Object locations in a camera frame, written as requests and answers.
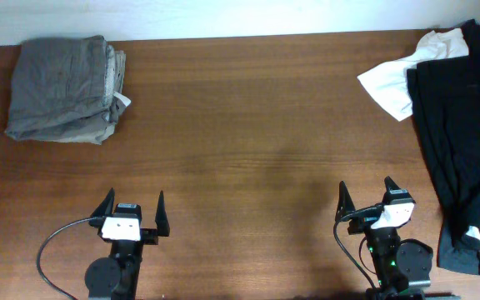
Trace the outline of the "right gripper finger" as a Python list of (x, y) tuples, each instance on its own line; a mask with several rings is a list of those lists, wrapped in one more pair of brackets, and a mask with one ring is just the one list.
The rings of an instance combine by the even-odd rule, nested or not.
[(384, 178), (384, 184), (388, 193), (399, 193), (401, 188), (391, 179), (390, 176)]
[(339, 194), (335, 221), (346, 222), (349, 219), (349, 215), (356, 211), (356, 208), (353, 204), (353, 200), (351, 199), (347, 185), (344, 181), (341, 181), (339, 183), (338, 192)]

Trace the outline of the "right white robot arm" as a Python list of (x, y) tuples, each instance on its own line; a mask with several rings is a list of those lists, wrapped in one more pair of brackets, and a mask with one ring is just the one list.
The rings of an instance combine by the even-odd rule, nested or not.
[(381, 202), (357, 209), (345, 182), (340, 182), (333, 226), (334, 235), (338, 234), (338, 225), (346, 223), (348, 234), (364, 236), (361, 244), (367, 246), (377, 279), (367, 274), (338, 237), (335, 240), (370, 284), (366, 299), (424, 299), (423, 290), (431, 285), (433, 249), (416, 239), (400, 238), (398, 229), (411, 220), (416, 202), (390, 177), (384, 184), (386, 192)]

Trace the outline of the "black shorts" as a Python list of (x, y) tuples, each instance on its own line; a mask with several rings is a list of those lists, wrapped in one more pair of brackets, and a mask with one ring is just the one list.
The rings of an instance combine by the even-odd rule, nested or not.
[(480, 231), (480, 58), (420, 62), (407, 77), (441, 206), (458, 232)]

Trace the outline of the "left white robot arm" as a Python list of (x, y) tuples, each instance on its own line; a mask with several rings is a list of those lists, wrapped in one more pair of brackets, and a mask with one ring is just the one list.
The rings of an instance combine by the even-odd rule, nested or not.
[(155, 228), (142, 228), (142, 208), (138, 204), (115, 204), (111, 189), (91, 214), (89, 225), (111, 245), (110, 253), (92, 262), (85, 272), (88, 298), (92, 300), (134, 300), (143, 260), (143, 248), (157, 245), (170, 234), (164, 194), (160, 193), (155, 213)]

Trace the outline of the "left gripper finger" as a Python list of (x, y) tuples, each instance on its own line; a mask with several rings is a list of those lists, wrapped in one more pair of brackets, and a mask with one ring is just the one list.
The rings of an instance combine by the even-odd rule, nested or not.
[(91, 218), (103, 218), (113, 212), (113, 204), (115, 199), (115, 191), (112, 187), (104, 200), (96, 207), (90, 215)]
[(157, 235), (159, 237), (168, 237), (170, 235), (170, 225), (166, 212), (165, 197), (163, 191), (159, 193), (157, 210), (155, 214), (155, 223), (157, 225)]

